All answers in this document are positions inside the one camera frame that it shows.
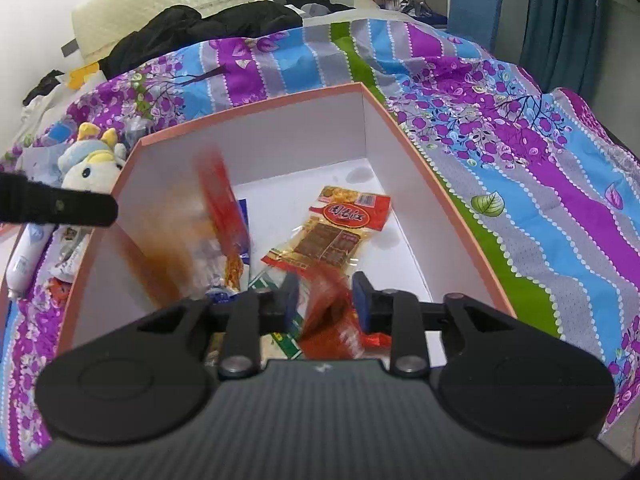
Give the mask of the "yellow pillow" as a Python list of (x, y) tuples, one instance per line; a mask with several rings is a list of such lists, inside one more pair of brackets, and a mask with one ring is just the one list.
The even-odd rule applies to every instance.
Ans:
[(98, 62), (73, 70), (68, 74), (66, 87), (75, 91), (88, 92), (106, 81)]

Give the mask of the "green brown snack packet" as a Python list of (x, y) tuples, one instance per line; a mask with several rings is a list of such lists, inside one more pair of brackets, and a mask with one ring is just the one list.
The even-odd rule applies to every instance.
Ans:
[(250, 282), (250, 290), (258, 292), (262, 362), (298, 360), (303, 357), (297, 338), (303, 319), (298, 307), (306, 300), (300, 278), (293, 272), (266, 266)]

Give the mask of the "colourful floral bedspread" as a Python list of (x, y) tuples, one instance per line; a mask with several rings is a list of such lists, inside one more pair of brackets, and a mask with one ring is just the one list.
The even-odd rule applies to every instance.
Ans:
[(65, 107), (134, 133), (360, 82), (432, 168), (518, 318), (592, 350), (615, 382), (606, 430), (639, 400), (639, 165), (573, 91), (472, 42), (356, 20), (192, 44), (107, 77)]

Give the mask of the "blue curtain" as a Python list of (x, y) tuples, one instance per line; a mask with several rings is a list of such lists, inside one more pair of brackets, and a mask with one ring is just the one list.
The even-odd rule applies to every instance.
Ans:
[(608, 0), (528, 0), (520, 65), (542, 91), (562, 87), (590, 100), (607, 17)]

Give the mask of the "black clothing pile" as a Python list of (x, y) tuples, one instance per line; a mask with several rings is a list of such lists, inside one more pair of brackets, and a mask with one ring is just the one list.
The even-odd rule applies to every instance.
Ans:
[(310, 11), (326, 15), (347, 9), (332, 0), (257, 0), (203, 16), (190, 6), (177, 4), (119, 40), (110, 54), (99, 60), (100, 71), (111, 80), (192, 44), (233, 37), (258, 38), (302, 26), (303, 15)]

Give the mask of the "red orange candy packet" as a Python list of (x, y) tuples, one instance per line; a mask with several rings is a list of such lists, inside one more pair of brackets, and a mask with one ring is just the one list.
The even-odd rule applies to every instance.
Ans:
[(353, 360), (390, 351), (390, 336), (361, 329), (345, 274), (317, 263), (305, 280), (309, 298), (297, 343), (306, 359)]

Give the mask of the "red clear dried snack bag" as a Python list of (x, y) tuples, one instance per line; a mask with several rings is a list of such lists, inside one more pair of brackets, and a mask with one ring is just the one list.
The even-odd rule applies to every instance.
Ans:
[(239, 201), (232, 190), (224, 159), (218, 148), (198, 154), (194, 169), (202, 194), (208, 221), (212, 225), (226, 256), (236, 255), (250, 239)]

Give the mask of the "blue white cabbage snack bag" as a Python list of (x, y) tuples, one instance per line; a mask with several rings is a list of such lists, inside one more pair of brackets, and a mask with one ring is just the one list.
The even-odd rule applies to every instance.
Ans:
[(195, 293), (224, 301), (245, 292), (250, 281), (250, 240), (246, 240), (236, 255), (226, 256), (211, 226), (204, 224), (196, 237)]

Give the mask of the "white spray bottle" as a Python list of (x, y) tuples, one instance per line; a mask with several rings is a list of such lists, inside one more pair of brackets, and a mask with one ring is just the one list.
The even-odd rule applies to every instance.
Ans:
[(35, 223), (24, 227), (6, 267), (6, 287), (11, 300), (23, 297), (28, 291), (54, 228), (54, 224)]

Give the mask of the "red yellow soybean snack bag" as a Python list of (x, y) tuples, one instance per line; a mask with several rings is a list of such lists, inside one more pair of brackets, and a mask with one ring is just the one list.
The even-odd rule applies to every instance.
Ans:
[(362, 244), (384, 229), (391, 210), (390, 196), (325, 186), (308, 208), (306, 221), (262, 262), (300, 274), (317, 264), (352, 273)]

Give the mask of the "white blue plush toy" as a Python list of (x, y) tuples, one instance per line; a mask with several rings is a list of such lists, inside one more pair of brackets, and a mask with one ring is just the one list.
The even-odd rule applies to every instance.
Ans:
[(126, 164), (127, 149), (114, 128), (83, 122), (76, 141), (58, 158), (62, 188), (110, 194)]

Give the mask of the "clothes heap on nightstand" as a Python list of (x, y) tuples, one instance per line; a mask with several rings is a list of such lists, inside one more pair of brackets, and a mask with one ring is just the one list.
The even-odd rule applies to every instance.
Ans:
[(21, 125), (26, 126), (40, 119), (47, 110), (61, 106), (75, 91), (68, 86), (70, 75), (60, 70), (50, 70), (38, 84), (26, 94), (21, 110)]

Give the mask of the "deep pink cardboard box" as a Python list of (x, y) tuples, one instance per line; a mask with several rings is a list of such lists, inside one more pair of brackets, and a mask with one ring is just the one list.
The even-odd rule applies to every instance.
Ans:
[(115, 186), (118, 220), (89, 240), (66, 304), (58, 348), (67, 351), (167, 301), (156, 278), (137, 278), (137, 222), (168, 192), (192, 191), (193, 161), (218, 148), (233, 191), (248, 205), (250, 263), (285, 242), (322, 188), (390, 196), (385, 228), (358, 266), (379, 289), (439, 300), (462, 292), (504, 313), (512, 306), (480, 245), (424, 157), (361, 84), (232, 108), (141, 139)]

